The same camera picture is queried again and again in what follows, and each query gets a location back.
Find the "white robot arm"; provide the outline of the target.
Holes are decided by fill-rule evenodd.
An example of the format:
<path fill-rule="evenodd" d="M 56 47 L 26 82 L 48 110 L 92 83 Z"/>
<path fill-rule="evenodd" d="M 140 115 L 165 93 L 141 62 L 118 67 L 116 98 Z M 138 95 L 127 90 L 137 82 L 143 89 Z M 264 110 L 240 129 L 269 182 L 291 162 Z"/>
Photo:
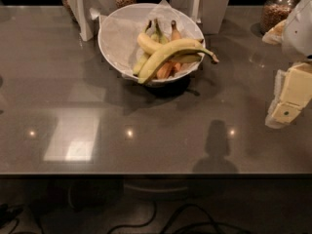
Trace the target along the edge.
<path fill-rule="evenodd" d="M 262 37 L 271 45 L 280 45 L 292 62 L 275 76 L 274 99 L 265 125 L 281 129 L 301 113 L 312 99 L 312 0 L 300 0 L 288 17 Z"/>

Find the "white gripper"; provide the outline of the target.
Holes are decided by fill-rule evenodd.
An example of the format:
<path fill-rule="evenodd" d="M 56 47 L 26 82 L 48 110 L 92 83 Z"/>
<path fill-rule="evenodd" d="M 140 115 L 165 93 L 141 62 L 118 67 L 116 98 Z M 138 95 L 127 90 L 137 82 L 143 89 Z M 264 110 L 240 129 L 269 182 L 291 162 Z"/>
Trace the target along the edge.
<path fill-rule="evenodd" d="M 264 43 L 280 45 L 286 21 L 282 20 L 262 37 Z M 281 129 L 301 113 L 312 99 L 312 64 L 296 62 L 287 71 L 278 70 L 275 77 L 274 99 L 272 100 L 265 125 Z"/>

